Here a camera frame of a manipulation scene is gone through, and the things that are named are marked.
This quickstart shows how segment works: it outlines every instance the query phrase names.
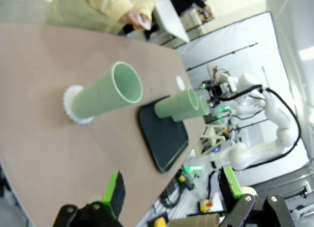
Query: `white paper doily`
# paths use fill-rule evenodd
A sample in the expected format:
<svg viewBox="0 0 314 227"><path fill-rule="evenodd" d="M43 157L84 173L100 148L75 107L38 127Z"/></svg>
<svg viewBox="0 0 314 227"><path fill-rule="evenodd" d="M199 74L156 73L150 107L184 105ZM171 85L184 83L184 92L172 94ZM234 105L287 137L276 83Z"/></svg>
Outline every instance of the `white paper doily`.
<svg viewBox="0 0 314 227"><path fill-rule="evenodd" d="M71 110L71 104L74 99L74 97L80 93L84 89L83 86L80 85L73 85L67 88L67 90L63 94L63 108L65 110L65 113L71 118L73 121L75 121L78 124L87 124L91 122L94 119L94 116L85 118L85 119L79 119L77 118L73 111Z"/></svg>

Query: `yellow jacket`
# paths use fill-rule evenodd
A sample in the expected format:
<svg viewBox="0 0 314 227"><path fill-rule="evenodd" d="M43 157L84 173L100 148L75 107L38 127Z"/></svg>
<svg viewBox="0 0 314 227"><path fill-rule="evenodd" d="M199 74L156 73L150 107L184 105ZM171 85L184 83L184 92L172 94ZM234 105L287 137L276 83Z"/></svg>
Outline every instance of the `yellow jacket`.
<svg viewBox="0 0 314 227"><path fill-rule="evenodd" d="M48 9L46 23L116 34L123 27L118 21L133 7L151 20L157 1L53 0Z"/></svg>

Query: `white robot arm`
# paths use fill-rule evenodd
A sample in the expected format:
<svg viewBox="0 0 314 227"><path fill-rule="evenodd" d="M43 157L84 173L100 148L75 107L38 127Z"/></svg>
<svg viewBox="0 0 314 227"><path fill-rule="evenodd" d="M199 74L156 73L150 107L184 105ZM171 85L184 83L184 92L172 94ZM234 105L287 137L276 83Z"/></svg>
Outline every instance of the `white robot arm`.
<svg viewBox="0 0 314 227"><path fill-rule="evenodd" d="M246 84L245 87L240 87L239 91L248 89L252 85L255 85L255 83ZM269 92L264 90L262 96L265 99L265 116L278 125L277 138L272 142L258 144L252 148L248 148L246 144L239 142L222 152L211 153L210 159L215 162L218 168L228 165L236 170L242 170L250 165L281 155L285 147L293 145L294 136L292 136L290 131L290 117L277 107L276 101Z"/></svg>
<svg viewBox="0 0 314 227"><path fill-rule="evenodd" d="M257 85L253 76L243 74L236 83L236 92L242 92L253 85ZM250 93L235 99L237 106L231 110L232 115L255 114L260 112L265 106L265 97L258 90L254 89Z"/></svg>

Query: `white paper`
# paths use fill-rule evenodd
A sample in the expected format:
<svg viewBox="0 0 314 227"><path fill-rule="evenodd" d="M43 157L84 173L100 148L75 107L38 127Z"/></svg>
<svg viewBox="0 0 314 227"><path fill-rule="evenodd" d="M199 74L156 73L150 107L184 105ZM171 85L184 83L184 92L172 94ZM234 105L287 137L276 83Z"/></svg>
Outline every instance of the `white paper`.
<svg viewBox="0 0 314 227"><path fill-rule="evenodd" d="M137 15L138 16L138 20L139 20L139 24L144 27L146 30L150 30L152 28L152 25L150 22L143 22L141 15Z"/></svg>

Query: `tan cylinder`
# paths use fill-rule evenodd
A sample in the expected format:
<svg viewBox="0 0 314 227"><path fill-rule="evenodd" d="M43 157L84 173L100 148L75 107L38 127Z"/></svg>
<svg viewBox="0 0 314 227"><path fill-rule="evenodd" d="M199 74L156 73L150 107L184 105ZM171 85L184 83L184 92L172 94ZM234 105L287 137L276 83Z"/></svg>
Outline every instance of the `tan cylinder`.
<svg viewBox="0 0 314 227"><path fill-rule="evenodd" d="M169 227L218 227L219 215L208 214L176 219L169 222Z"/></svg>

